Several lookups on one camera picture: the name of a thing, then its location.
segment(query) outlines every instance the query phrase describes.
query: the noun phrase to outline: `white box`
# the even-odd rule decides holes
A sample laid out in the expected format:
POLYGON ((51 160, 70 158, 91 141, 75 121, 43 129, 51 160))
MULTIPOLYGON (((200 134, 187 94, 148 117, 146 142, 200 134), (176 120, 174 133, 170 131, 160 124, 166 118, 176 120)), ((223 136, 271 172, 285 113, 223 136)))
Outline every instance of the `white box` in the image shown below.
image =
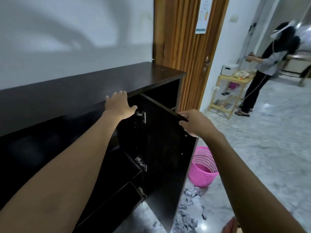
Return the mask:
POLYGON ((227 63, 222 67, 221 75, 231 77, 239 69, 239 65, 227 63))

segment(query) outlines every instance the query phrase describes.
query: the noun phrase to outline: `pink basket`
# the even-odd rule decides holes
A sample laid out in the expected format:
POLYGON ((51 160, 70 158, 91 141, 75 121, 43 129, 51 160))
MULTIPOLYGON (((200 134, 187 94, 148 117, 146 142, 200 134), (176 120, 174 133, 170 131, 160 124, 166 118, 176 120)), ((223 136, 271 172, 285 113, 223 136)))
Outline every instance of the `pink basket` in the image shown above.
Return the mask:
POLYGON ((198 146, 188 172, 190 181, 195 186, 208 187, 217 175, 218 170, 209 148, 198 146))

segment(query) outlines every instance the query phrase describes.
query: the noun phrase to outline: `paper sign on door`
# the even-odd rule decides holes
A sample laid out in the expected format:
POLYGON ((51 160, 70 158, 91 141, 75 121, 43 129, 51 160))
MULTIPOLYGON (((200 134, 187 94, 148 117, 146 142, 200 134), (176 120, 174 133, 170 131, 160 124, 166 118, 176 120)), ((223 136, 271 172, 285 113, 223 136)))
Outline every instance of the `paper sign on door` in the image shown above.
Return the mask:
POLYGON ((199 17, 196 23, 196 34, 206 33, 213 0, 201 0, 199 17))

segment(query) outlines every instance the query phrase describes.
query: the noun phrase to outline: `cabinet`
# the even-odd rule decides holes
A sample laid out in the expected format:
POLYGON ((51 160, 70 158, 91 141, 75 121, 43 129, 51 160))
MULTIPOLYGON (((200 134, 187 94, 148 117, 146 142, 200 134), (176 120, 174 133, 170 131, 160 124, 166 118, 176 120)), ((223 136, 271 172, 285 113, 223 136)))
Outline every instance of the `cabinet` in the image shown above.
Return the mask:
POLYGON ((126 90, 138 109, 112 136, 74 232, 113 232, 144 200, 169 232, 196 145, 174 112, 184 75, 145 62, 0 91, 0 208, 99 119, 105 95, 126 90))

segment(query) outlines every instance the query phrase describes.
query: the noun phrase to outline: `person's right hand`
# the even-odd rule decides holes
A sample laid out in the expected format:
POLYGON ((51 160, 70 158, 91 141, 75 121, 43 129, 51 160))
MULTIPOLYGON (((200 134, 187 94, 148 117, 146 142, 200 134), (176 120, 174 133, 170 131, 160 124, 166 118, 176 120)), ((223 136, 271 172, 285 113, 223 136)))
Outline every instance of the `person's right hand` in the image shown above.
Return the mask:
POLYGON ((179 121, 179 124, 191 136, 209 138, 213 134, 219 133, 213 123, 200 111, 188 110, 179 112, 179 114, 188 119, 188 122, 179 121))

